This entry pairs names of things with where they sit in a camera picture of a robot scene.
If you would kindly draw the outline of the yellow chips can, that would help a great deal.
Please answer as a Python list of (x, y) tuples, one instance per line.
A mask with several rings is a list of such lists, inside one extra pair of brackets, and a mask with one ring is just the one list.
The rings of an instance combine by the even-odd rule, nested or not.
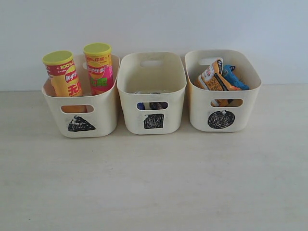
[(42, 58), (57, 97), (83, 95), (77, 69), (70, 51), (54, 51)]

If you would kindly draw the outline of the blue noodle packet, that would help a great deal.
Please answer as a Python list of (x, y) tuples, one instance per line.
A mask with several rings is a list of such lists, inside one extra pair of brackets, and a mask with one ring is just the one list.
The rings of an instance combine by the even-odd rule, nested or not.
[(244, 84), (235, 74), (234, 70), (236, 66), (224, 65), (222, 76), (233, 86), (240, 88), (241, 90), (250, 90), (249, 86)]

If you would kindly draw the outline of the cream bin circle mark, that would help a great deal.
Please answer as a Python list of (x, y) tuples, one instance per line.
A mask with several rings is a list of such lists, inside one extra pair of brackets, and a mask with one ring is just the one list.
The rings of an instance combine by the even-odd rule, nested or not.
[[(213, 91), (194, 85), (195, 79), (217, 58), (235, 67), (234, 74), (249, 90)], [(261, 79), (240, 52), (233, 50), (190, 51), (185, 55), (187, 103), (190, 123), (205, 132), (236, 132), (247, 125), (254, 108)]]

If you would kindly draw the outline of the cream bin triangle mark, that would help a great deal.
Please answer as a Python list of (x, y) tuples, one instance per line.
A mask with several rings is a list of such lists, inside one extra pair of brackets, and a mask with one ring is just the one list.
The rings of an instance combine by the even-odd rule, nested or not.
[[(62, 135), (69, 138), (102, 137), (112, 133), (117, 127), (119, 95), (116, 86), (120, 58), (111, 55), (114, 84), (107, 92), (91, 94), (90, 80), (86, 68), (85, 55), (74, 57), (79, 75), (82, 97), (56, 97), (51, 81), (46, 80), (42, 93)], [(63, 106), (86, 106), (86, 113), (65, 113)]]

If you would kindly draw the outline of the white blue milk carton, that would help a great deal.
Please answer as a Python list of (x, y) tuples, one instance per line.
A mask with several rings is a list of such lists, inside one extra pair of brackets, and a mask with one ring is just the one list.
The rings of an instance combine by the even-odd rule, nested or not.
[[(147, 94), (148, 92), (145, 90), (136, 91), (134, 94)], [(149, 102), (138, 102), (137, 103), (137, 109), (139, 110), (151, 110), (150, 103)]]

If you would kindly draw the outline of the orange noodle packet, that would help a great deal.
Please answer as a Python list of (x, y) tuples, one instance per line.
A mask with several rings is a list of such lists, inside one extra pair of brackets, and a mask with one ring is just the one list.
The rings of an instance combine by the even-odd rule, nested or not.
[(223, 76), (223, 59), (217, 58), (194, 81), (194, 85), (204, 90), (212, 91), (238, 91), (241, 90), (229, 83)]

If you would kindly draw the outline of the cream bin square mark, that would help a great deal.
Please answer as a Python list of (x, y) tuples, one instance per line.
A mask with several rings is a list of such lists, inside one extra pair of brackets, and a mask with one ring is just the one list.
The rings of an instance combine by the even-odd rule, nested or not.
[[(138, 135), (169, 134), (181, 123), (186, 75), (181, 58), (171, 52), (131, 53), (117, 77), (124, 121)], [(147, 94), (134, 94), (145, 90)], [(167, 102), (167, 109), (139, 110), (138, 102)]]

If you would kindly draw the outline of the pink chips can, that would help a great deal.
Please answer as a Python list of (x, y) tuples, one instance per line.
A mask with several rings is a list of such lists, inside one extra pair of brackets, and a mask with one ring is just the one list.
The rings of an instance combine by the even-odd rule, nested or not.
[(111, 46), (92, 43), (83, 49), (92, 95), (107, 92), (114, 85)]

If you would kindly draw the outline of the purple juice carton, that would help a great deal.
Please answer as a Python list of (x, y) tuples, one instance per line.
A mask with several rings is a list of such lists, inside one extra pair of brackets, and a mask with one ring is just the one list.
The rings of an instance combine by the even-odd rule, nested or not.
[(167, 109), (168, 103), (167, 102), (150, 102), (149, 106), (152, 110), (163, 110), (163, 109)]

